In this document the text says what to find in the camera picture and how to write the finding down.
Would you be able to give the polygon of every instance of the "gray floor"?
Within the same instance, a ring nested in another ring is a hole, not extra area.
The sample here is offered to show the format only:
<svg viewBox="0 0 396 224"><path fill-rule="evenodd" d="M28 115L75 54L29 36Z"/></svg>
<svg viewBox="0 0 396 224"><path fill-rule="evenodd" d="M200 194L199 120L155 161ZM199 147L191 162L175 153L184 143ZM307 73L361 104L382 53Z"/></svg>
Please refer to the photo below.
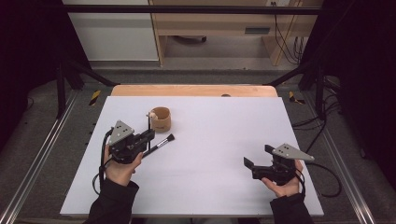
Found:
<svg viewBox="0 0 396 224"><path fill-rule="evenodd" d="M131 66L132 63L124 63L115 70L114 67L101 64L96 67L97 72L121 83L262 84L285 74L295 66L285 60L279 67L271 66L262 42L257 38L216 37L208 38L204 44L175 38L170 39L169 46L163 67L144 63L134 63ZM83 78L86 85L82 91L67 88L69 96L76 95L76 101L62 131L56 136L47 159L40 167L33 186L27 190L29 194L22 199L15 223L62 223L61 220L67 223L81 222L79 219L62 217L59 212L86 144L90 141L90 132L94 129L106 96L111 92L111 88L89 77ZM277 88L279 96L284 99L291 123L315 116L310 104L300 105L289 101L290 91L294 92L297 99L304 99L308 103L312 101L311 91L296 90L297 81L298 78L295 78ZM96 90L102 91L98 101L95 105L89 105ZM29 96L32 106L23 114L19 126L0 155L0 211L5 211L11 202L56 121L55 82L34 89ZM325 198L319 194L325 215L315 217L316 223L396 223L395 191L374 161L361 158L359 146L342 113L338 112L339 109L328 116L326 130L310 154L315 156L317 163L339 172L340 161L335 161L333 155L336 151L346 166L346 174L350 176L343 182L344 188L338 197ZM307 148L317 132L318 128L296 130L300 149ZM318 191L322 194L336 192L337 184L331 175L317 167L308 167L308 170ZM351 184L355 184L357 190L351 190ZM359 215L359 211L365 207L369 209L369 217L374 221L361 220L365 216ZM262 219L262 223L272 222L270 217Z"/></svg>

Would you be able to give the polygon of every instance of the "floor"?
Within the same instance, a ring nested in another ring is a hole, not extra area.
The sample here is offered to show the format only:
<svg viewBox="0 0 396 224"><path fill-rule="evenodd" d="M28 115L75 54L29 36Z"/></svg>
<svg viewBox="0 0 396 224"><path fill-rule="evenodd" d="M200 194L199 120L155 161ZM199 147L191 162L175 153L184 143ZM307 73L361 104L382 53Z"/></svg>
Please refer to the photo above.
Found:
<svg viewBox="0 0 396 224"><path fill-rule="evenodd" d="M93 62L93 65L100 75L120 83L186 84L262 84L296 66L283 60L280 66L273 67L260 38L221 36L210 37L205 43L170 38L163 66L145 62ZM313 91L298 91L299 78L276 88L291 123L315 116L312 109L315 95ZM55 119L56 83L47 83L30 92L30 107L0 156L0 218L3 218L0 223L82 222L80 218L62 217L59 211L106 96L111 93L111 88L86 76L83 79L86 84L82 91L66 87L71 107L62 124ZM101 95L91 106L89 101L96 90ZM305 100L305 104L290 101L290 91L296 100ZM325 95L330 97L327 105L336 104L331 92L325 91ZM295 129L301 149L309 148L320 123L316 120L312 126ZM325 197L337 191L336 179L324 170L308 167L325 212L324 217L315 217L316 223L396 223L395 191L375 162L361 157L340 107L329 113L326 127L310 153L319 164L335 171L343 184L340 195ZM262 219L262 223L272 222L270 217Z"/></svg>

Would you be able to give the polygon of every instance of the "cabinet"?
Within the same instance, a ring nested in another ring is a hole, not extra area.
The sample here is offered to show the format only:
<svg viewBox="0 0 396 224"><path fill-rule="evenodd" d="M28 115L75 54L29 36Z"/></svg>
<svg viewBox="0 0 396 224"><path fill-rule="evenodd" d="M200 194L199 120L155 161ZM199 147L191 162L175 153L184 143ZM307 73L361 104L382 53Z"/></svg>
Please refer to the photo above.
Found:
<svg viewBox="0 0 396 224"><path fill-rule="evenodd" d="M154 6L245 6L265 7L270 0L149 0ZM322 0L287 0L280 7L320 7ZM291 36L308 37L317 16L276 16L277 27L284 38ZM234 15L234 14L172 14L153 13L153 27L163 63L166 38L169 35L260 35L270 55L273 65L278 65L285 48L280 34L277 34L275 15Z"/></svg>
<svg viewBox="0 0 396 224"><path fill-rule="evenodd" d="M74 5L148 5L145 0L63 0ZM92 61L157 61L149 13L69 13Z"/></svg>

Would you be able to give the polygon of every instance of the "black pole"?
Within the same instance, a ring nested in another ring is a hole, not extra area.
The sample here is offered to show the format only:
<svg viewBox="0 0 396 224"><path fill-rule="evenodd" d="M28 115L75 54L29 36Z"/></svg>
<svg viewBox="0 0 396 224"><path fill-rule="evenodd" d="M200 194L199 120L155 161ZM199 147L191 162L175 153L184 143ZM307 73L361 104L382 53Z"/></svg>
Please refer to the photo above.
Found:
<svg viewBox="0 0 396 224"><path fill-rule="evenodd" d="M70 61L68 64L70 66L72 66L74 69L78 70L79 72L82 72L82 73L96 79L97 81L105 84L108 87L114 87L114 86L120 85L120 83L110 81L110 80L106 79L105 77L100 76L99 74L93 72L91 69L86 68L83 65L81 65L75 61Z"/></svg>
<svg viewBox="0 0 396 224"><path fill-rule="evenodd" d="M318 66L318 74L317 74L317 89L315 94L315 109L317 111L318 117L321 120L324 120L325 110L324 110L324 102L323 102L323 89L324 89L324 73L323 68Z"/></svg>
<svg viewBox="0 0 396 224"><path fill-rule="evenodd" d="M294 70L288 72L286 75L279 77L278 79L263 85L270 85L276 87L277 85L282 84L283 82L289 80L292 77L295 77L299 74L304 74L299 83L300 90L307 90L314 83L315 80L315 69L323 60L324 56L329 53L331 48L334 46L334 42L339 38L339 26L340 23L346 17L348 11L355 4L356 0L351 0L349 5L346 7L340 18L337 20L335 25L332 27L329 33L323 38L318 48L315 50L314 54L310 58L310 60L306 63L300 64Z"/></svg>
<svg viewBox="0 0 396 224"><path fill-rule="evenodd" d="M125 5L43 5L44 9L73 13L181 13L181 14L269 14L323 15L334 9L322 7L237 7L237 6L125 6Z"/></svg>

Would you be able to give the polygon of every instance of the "black wire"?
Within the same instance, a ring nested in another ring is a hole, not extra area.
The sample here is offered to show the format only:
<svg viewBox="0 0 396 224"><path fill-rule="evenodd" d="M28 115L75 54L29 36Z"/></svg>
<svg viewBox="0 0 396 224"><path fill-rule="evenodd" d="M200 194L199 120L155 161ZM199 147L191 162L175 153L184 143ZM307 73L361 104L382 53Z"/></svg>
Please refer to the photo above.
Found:
<svg viewBox="0 0 396 224"><path fill-rule="evenodd" d="M291 124L291 127L296 128L296 127L301 127L301 126L305 126L309 123L312 123L313 121L315 121L316 119L318 119L319 117L314 117L312 119L307 119L307 120L303 120L303 121L299 121L297 123Z"/></svg>
<svg viewBox="0 0 396 224"><path fill-rule="evenodd" d="M335 97L335 96L337 96L336 94L330 94L330 95L328 95L325 99L324 99L324 102L326 103L329 99L330 99L330 97Z"/></svg>
<svg viewBox="0 0 396 224"><path fill-rule="evenodd" d="M288 48L288 45L286 44L286 41L285 41L285 39L283 38L283 35L282 35L282 33L280 32L280 30L279 30L279 28L278 28L278 26L277 26L277 18L276 18L276 15L274 15L274 17L275 17L275 40L276 40L276 43L277 43L277 45L280 47L280 49L282 50L283 55L285 55L285 58L288 60L288 62L289 62L289 63L292 63L292 64L297 64L296 60L295 60L293 57L291 57L291 58L294 60L294 62L291 62L291 61L290 61L290 59L289 59L287 53L285 52L285 50L283 50L282 46L280 45L279 41L277 40L277 32L279 31L280 37L282 38L282 40L283 40L283 42L284 42L284 44L285 44L285 47L286 47L286 49L288 50L288 52L289 52L289 54L290 54L290 56L291 56L291 53L290 53L289 48Z"/></svg>
<svg viewBox="0 0 396 224"><path fill-rule="evenodd" d="M300 173L300 175L303 177L303 179L301 179L297 174L295 174L298 181L300 181L301 186L303 187L303 189L301 190L301 193L305 196L305 176L303 175L303 173L300 170L296 169L296 171L298 171L298 173Z"/></svg>
<svg viewBox="0 0 396 224"><path fill-rule="evenodd" d="M318 127L321 127L321 126L322 126L322 124L319 124L319 125L311 127L311 128L293 128L293 130L296 130L296 131L312 131L312 130L314 130L314 129L318 128Z"/></svg>
<svg viewBox="0 0 396 224"><path fill-rule="evenodd" d="M148 112L148 130L151 129L151 123L150 123L150 117L149 117L149 112ZM148 141L148 150L151 149L151 141Z"/></svg>
<svg viewBox="0 0 396 224"><path fill-rule="evenodd" d="M332 108L328 108L328 109L327 109L327 111L328 111L327 115L330 115L333 111L338 110L340 106L341 106L341 105L340 105L340 103L338 103L338 102L333 103L333 104L332 104Z"/></svg>
<svg viewBox="0 0 396 224"><path fill-rule="evenodd" d="M296 37L294 38L293 54L294 54L294 57L296 57L297 60L298 60L298 56L297 56L297 40L298 40L298 36L296 36Z"/></svg>
<svg viewBox="0 0 396 224"><path fill-rule="evenodd" d="M311 144L309 145L309 147L306 149L305 153L308 154L309 150L311 150L312 146L315 144L315 142L318 140L318 138L320 137L320 134L323 132L324 127L326 127L326 122L327 122L327 118L326 116L324 117L323 120L323 126L320 128L319 132L317 133L317 135L315 136L315 138L312 140Z"/></svg>
<svg viewBox="0 0 396 224"><path fill-rule="evenodd" d="M301 59L303 58L303 48L304 48L304 37L300 37L299 63L301 62Z"/></svg>
<svg viewBox="0 0 396 224"><path fill-rule="evenodd" d="M335 198L335 197L337 197L338 195L340 195L343 186L342 186L342 184L341 184L340 178L338 177L338 175L335 174L335 172L333 172L331 169L329 169L329 168L327 168L327 167L325 167L325 166L323 166L323 165L317 164L317 163L306 162L305 164L306 164L306 165L314 165L314 166L320 167L320 168L322 168L322 169L328 171L330 174L332 174L332 175L335 177L335 179L337 180L337 183L338 183L338 190L337 190L336 193L334 193L334 194L323 194L323 193L321 193L320 191L317 190L317 192L318 192L319 195L321 195L321 196L323 196L323 197L326 197L326 198Z"/></svg>
<svg viewBox="0 0 396 224"><path fill-rule="evenodd" d="M105 134L105 138L103 139L103 143L102 143L102 153L101 153L101 158L100 158L100 166L99 166L99 173L93 177L92 180L92 186L93 186L93 190L96 192L96 194L99 194L99 192L96 190L95 188L95 182L97 177L99 176L99 188L102 189L102 185L103 182L105 181L105 169L106 169L106 165L112 160L112 158L108 159L105 164L103 164L103 161L105 159L105 147L106 147L106 142L107 142L107 138L113 133L113 129L111 128L106 134Z"/></svg>
<svg viewBox="0 0 396 224"><path fill-rule="evenodd" d="M271 6L276 7L276 2L272 2L272 3L271 3ZM278 27L278 25L277 25L277 17L276 17L276 14L274 14L274 17L275 17L275 28L276 28L276 30L275 30L275 40L276 40L276 43L279 45L280 49L282 50L283 54L285 55L285 57L286 57L286 59L288 60L289 63L292 63L292 64L299 64L298 60L294 59L294 58L293 58L293 55L290 53L290 50L289 50L288 45L287 45L287 43L286 43L286 39L283 37L282 33L280 32L280 29L279 29L279 27ZM289 56L294 60L294 62L291 62L291 61L289 60L289 57L288 57L288 55L286 54L285 50L283 50L282 46L279 44L279 41L277 40L277 32L279 32L280 37L281 37L281 39L282 39L282 41L283 41L283 44L285 45L286 50L287 50L288 53L289 53Z"/></svg>

